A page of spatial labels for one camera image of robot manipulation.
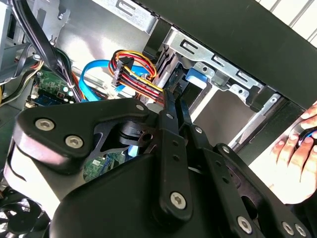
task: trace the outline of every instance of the screw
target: screw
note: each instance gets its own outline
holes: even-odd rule
[[[247,219],[245,219],[244,217],[239,216],[237,218],[239,227],[247,234],[251,234],[252,233],[252,227],[250,225],[250,223],[248,222]]]
[[[40,130],[44,130],[44,131],[49,131],[49,130],[53,130],[55,125],[54,123],[49,120],[49,119],[38,119],[35,122],[35,126],[40,129]]]
[[[293,231],[293,229],[290,227],[289,224],[287,224],[286,222],[282,222],[282,225],[283,225],[284,230],[286,230],[286,232],[287,232],[288,234],[290,234],[291,236],[294,235],[294,231]]]
[[[76,135],[68,136],[65,140],[65,143],[66,143],[66,145],[68,145],[69,147],[74,148],[74,149],[78,149],[78,148],[82,147],[84,144],[83,140]]]
[[[199,128],[198,126],[195,128],[195,130],[196,130],[199,134],[203,133],[203,130],[202,130],[201,128]]]
[[[170,196],[170,201],[180,210],[184,210],[186,207],[186,200],[179,192],[173,192]]]
[[[137,109],[139,109],[139,110],[141,110],[141,111],[143,111],[144,110],[144,108],[141,106],[141,105],[139,105],[139,104],[137,104]]]
[[[166,113],[166,115],[167,115],[168,118],[171,118],[171,119],[174,118],[171,114]]]
[[[306,237],[306,232],[301,228],[299,225],[295,224],[296,230],[301,234],[303,237]]]
[[[230,150],[227,147],[223,146],[222,149],[223,149],[224,152],[226,152],[228,154],[230,153]]]

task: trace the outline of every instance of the orange wire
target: orange wire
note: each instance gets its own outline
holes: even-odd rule
[[[75,79],[76,85],[78,86],[78,78],[77,78],[77,76],[74,74],[74,72],[72,72],[72,75],[73,75],[73,78]],[[83,92],[81,90],[79,90],[79,91],[80,91],[80,94],[83,96],[83,99],[86,99],[86,97],[83,94]]]
[[[126,84],[123,83],[123,82],[119,82],[119,83],[122,84],[122,85],[124,85],[124,86],[126,86],[126,87],[132,88],[133,90],[135,90],[137,93],[143,95],[144,97],[147,97],[147,98],[149,98],[149,99],[152,99],[152,100],[156,101],[155,98],[152,98],[151,96],[146,95],[145,93],[142,93],[141,91],[139,91],[139,90],[137,90],[137,89],[135,89],[135,88],[133,88],[133,87],[131,87],[131,86],[128,86],[128,85],[126,85]]]

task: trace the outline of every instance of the metal frame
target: metal frame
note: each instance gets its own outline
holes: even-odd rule
[[[0,0],[0,69],[4,60],[4,49],[6,44],[6,33],[8,32],[11,7]]]
[[[152,34],[158,22],[158,17],[132,0],[93,1],[149,35]]]
[[[35,0],[32,12],[52,45],[56,45],[59,33],[70,16],[70,10],[59,0]]]

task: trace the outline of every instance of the green circuit board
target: green circuit board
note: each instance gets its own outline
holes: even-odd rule
[[[121,152],[89,160],[84,167],[84,180],[89,182],[124,162],[125,156]]]
[[[41,73],[42,75],[39,76],[37,86],[47,93],[53,94],[58,98],[63,99],[65,96],[63,88],[67,87],[66,82],[58,78],[52,72],[41,71]]]

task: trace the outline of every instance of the black mount arm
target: black mount arm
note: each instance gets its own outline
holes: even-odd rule
[[[234,151],[210,146],[182,100],[163,95],[159,114],[138,100],[119,99],[33,108],[18,116],[13,144],[56,174],[75,174],[87,159],[129,145],[143,151],[67,195],[50,237],[300,238],[298,226],[311,237]],[[43,118],[54,128],[36,127]],[[67,145],[70,135],[83,145]]]

